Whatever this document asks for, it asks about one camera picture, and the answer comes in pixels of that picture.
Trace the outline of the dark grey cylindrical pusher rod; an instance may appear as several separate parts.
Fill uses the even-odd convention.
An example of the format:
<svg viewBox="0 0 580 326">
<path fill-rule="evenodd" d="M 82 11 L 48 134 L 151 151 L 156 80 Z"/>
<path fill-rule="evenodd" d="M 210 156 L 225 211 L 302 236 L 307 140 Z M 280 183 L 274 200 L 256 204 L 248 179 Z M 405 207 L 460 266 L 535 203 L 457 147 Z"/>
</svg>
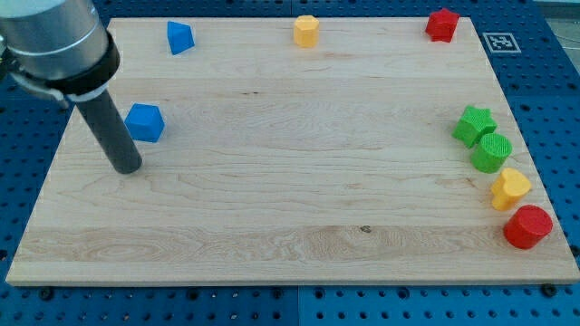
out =
<svg viewBox="0 0 580 326">
<path fill-rule="evenodd" d="M 141 167 L 142 158 L 111 95 L 104 91 L 76 106 L 100 144 L 114 170 L 130 174 Z"/>
</svg>

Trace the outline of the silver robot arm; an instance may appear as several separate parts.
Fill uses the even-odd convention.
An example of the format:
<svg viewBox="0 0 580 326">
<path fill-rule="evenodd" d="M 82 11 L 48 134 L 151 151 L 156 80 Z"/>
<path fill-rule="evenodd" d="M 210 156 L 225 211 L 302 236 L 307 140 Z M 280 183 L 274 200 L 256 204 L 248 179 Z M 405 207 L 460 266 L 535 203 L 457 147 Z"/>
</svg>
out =
<svg viewBox="0 0 580 326">
<path fill-rule="evenodd" d="M 42 99 L 78 108 L 113 168 L 138 170 L 142 159 L 108 83 L 121 56 L 91 0 L 5 0 L 1 67 Z"/>
</svg>

